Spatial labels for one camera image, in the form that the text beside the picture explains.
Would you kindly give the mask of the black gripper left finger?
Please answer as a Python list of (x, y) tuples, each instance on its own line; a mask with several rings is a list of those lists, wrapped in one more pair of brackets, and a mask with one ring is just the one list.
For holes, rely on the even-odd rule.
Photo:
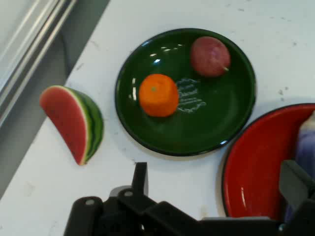
[(65, 236), (200, 236), (201, 224), (168, 202), (145, 195), (146, 162), (135, 165), (131, 186), (106, 201), (95, 196), (76, 200)]

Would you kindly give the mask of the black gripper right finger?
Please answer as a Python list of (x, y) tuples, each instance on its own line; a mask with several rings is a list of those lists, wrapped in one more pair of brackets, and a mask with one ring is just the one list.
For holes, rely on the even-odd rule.
[(293, 160), (281, 164), (279, 190), (293, 210), (284, 224), (284, 236), (315, 234), (315, 181)]

